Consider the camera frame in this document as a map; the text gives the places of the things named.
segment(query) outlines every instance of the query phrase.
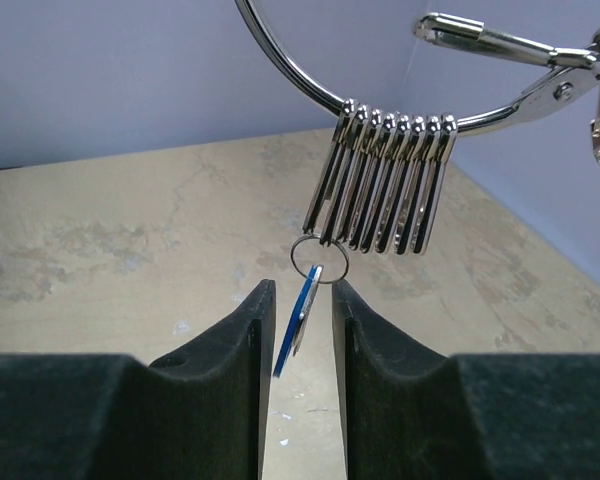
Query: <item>blue-gray wall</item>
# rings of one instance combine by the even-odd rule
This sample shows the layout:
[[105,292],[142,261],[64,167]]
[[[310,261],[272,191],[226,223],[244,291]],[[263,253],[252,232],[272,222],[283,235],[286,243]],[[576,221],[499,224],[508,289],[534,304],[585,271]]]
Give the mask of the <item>blue-gray wall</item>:
[[[260,3],[322,83],[423,114],[494,108],[544,73],[414,48],[411,25],[425,11],[569,47],[585,46],[600,26],[600,0]],[[462,139],[453,158],[600,283],[594,110],[595,93],[544,121]],[[0,167],[332,124],[269,64],[233,0],[0,1]]]

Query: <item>keychain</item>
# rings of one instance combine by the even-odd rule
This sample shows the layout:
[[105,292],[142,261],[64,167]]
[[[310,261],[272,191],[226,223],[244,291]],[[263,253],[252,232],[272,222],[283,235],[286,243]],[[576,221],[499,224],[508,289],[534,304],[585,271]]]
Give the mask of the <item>keychain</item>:
[[316,293],[318,292],[318,286],[339,282],[347,276],[347,273],[349,273],[349,255],[342,245],[335,242],[332,242],[331,245],[335,245],[338,250],[340,250],[345,260],[345,267],[342,275],[335,280],[324,281],[322,280],[322,273],[324,272],[323,265],[312,265],[308,274],[300,270],[300,267],[298,267],[295,259],[296,248],[298,248],[301,243],[311,239],[319,241],[320,236],[312,234],[300,237],[291,247],[291,252],[289,254],[293,268],[295,268],[300,275],[305,277],[306,280],[302,286],[302,289],[300,290],[296,304],[293,307],[291,318],[289,318],[289,324],[287,325],[287,330],[282,340],[280,353],[278,354],[278,359],[273,370],[273,376],[276,378],[280,378],[282,369],[284,368],[287,358],[289,358],[289,354],[291,353],[291,349],[293,349],[294,357],[300,350],[300,344],[302,343],[302,338],[304,337],[304,330],[307,327],[307,320],[309,319],[309,313],[313,305],[313,300],[316,298]]

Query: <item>tabletop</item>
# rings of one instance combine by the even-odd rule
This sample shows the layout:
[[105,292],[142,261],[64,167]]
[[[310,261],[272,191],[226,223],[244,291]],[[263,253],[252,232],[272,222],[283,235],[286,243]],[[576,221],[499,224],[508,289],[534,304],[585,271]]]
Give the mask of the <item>tabletop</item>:
[[[167,353],[277,282],[330,142],[318,130],[0,171],[0,352]],[[341,265],[336,249],[305,261]],[[351,254],[378,313],[454,352],[600,351],[600,288],[458,170],[423,257]],[[266,479],[343,479],[330,289],[271,387]]]

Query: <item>large metal ring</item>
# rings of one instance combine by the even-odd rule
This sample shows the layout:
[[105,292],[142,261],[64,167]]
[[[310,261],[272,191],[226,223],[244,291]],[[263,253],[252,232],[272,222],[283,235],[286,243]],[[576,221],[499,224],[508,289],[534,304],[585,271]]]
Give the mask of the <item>large metal ring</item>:
[[[320,235],[318,234],[310,234],[310,235],[303,235],[302,237],[298,238],[298,240],[296,240],[294,242],[294,244],[291,246],[291,252],[289,253],[289,258],[291,258],[291,264],[293,265],[293,268],[296,269],[296,272],[298,272],[300,275],[302,275],[304,278],[308,278],[307,274],[305,272],[303,272],[302,270],[300,270],[300,267],[298,267],[298,264],[296,263],[296,259],[294,254],[296,253],[296,248],[298,248],[298,246],[301,243],[306,242],[307,240],[320,240]],[[336,277],[334,280],[329,280],[329,281],[325,281],[325,280],[319,280],[318,283],[321,285],[331,285],[332,283],[337,283],[340,280],[343,280],[344,277],[347,276],[347,273],[349,273],[349,254],[347,253],[347,251],[345,250],[345,248],[340,245],[338,242],[331,242],[332,245],[335,245],[336,248],[338,250],[340,250],[340,253],[342,253],[342,256],[344,257],[344,272],[342,272],[342,275],[340,275],[339,277]]]

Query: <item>screw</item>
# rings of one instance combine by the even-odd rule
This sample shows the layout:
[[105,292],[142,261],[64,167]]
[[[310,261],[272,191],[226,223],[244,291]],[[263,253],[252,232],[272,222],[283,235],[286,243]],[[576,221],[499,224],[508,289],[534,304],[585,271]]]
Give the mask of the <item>screw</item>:
[[571,96],[573,95],[573,85],[569,82],[563,82],[558,85],[555,92],[553,92],[553,97],[560,102],[567,102],[571,100]]

